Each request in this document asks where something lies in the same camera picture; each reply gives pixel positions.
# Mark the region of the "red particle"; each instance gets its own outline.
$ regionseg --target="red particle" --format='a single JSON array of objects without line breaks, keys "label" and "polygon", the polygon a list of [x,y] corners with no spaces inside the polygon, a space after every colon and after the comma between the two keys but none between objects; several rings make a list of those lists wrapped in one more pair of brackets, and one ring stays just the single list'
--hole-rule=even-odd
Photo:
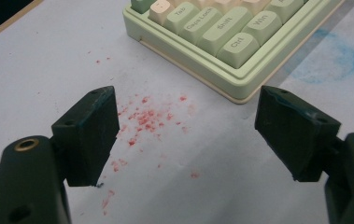
[{"label": "red particle", "polygon": [[151,117],[153,117],[154,114],[155,114],[155,112],[154,112],[154,110],[151,109],[151,110],[148,112],[148,114],[149,114]]},{"label": "red particle", "polygon": [[124,132],[124,131],[126,131],[126,129],[127,129],[127,125],[123,124],[123,125],[121,126],[120,131],[121,131],[121,132]]},{"label": "red particle", "polygon": [[143,117],[141,117],[141,118],[139,118],[138,119],[138,123],[139,123],[139,125],[143,125],[143,124],[146,124],[146,123],[148,123],[148,118],[146,117],[146,116],[143,116]]},{"label": "red particle", "polygon": [[186,101],[187,99],[188,99],[188,97],[186,97],[185,95],[182,95],[182,96],[179,97],[179,100],[182,101],[182,102]]},{"label": "red particle", "polygon": [[145,96],[145,97],[142,99],[142,104],[146,103],[148,100],[149,100],[148,96]]},{"label": "red particle", "polygon": [[130,141],[128,141],[128,144],[130,145],[130,147],[135,145],[135,143],[136,143],[136,139],[135,138],[131,138]]},{"label": "red particle", "polygon": [[200,174],[196,171],[192,171],[191,172],[191,178],[192,179],[197,179],[200,176]]},{"label": "red particle", "polygon": [[109,197],[106,197],[105,199],[103,199],[103,203],[102,203],[102,207],[103,209],[105,209],[107,207],[107,205],[109,204]]},{"label": "red particle", "polygon": [[171,120],[171,119],[173,118],[173,116],[174,116],[173,114],[168,113],[168,114],[167,114],[167,120]]},{"label": "red particle", "polygon": [[114,171],[114,172],[118,172],[118,170],[119,170],[119,164],[118,164],[116,161],[111,162],[110,165],[113,166],[113,171]]},{"label": "red particle", "polygon": [[125,160],[123,160],[123,159],[119,159],[119,162],[120,162],[120,164],[122,165],[122,166],[125,166],[125,165],[127,165],[127,161],[125,161]]}]

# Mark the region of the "keyboard case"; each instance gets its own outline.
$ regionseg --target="keyboard case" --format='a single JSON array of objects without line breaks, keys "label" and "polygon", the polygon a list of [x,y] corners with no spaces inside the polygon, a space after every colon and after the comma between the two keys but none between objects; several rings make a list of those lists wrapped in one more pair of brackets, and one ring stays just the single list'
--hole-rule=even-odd
[{"label": "keyboard case", "polygon": [[236,104],[246,103],[344,0],[308,0],[240,68],[235,69],[151,21],[129,4],[127,34]]}]

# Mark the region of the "screw hole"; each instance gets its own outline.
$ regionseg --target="screw hole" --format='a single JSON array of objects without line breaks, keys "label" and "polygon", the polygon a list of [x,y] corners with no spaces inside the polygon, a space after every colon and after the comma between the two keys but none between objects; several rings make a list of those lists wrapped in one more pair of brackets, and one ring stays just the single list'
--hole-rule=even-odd
[{"label": "screw hole", "polygon": [[39,140],[37,140],[35,138],[29,138],[29,139],[25,139],[23,141],[20,141],[14,147],[14,149],[19,152],[27,151],[27,150],[31,150],[32,148],[36,147],[38,144],[39,144]]},{"label": "screw hole", "polygon": [[28,207],[28,205],[23,205],[21,207],[15,208],[8,216],[8,220],[11,223],[19,223],[30,215],[31,209]]}]

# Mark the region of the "mechanical keyboard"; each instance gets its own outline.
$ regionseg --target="mechanical keyboard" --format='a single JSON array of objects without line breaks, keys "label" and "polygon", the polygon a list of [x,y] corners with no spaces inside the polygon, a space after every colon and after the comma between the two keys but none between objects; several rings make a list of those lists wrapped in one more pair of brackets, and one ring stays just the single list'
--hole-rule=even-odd
[{"label": "mechanical keyboard", "polygon": [[246,103],[345,0],[131,0],[127,34]]}]

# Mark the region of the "blue stain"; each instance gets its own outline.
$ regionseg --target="blue stain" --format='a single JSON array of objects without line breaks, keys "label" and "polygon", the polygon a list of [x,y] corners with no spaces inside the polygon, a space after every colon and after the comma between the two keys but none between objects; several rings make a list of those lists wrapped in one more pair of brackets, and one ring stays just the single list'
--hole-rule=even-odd
[{"label": "blue stain", "polygon": [[[312,51],[313,46],[322,49]],[[310,84],[340,81],[354,74],[354,48],[336,34],[319,29],[284,69]]]}]

